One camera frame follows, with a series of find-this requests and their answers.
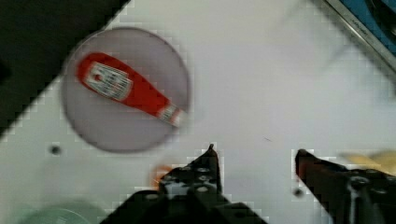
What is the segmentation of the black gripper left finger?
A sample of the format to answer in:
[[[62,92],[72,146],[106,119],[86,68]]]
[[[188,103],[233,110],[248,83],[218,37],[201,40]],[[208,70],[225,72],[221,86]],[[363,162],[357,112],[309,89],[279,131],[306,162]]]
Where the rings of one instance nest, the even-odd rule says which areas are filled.
[[[176,196],[186,196],[191,187],[199,185],[209,185],[222,192],[219,155],[213,144],[187,165],[173,168],[161,177],[159,192],[172,200]]]

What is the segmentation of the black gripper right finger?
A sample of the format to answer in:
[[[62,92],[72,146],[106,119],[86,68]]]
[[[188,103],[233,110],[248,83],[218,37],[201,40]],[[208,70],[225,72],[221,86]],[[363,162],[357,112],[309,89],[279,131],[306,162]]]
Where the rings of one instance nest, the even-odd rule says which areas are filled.
[[[332,218],[333,224],[396,224],[395,176],[376,169],[348,169],[305,149],[295,173]]]

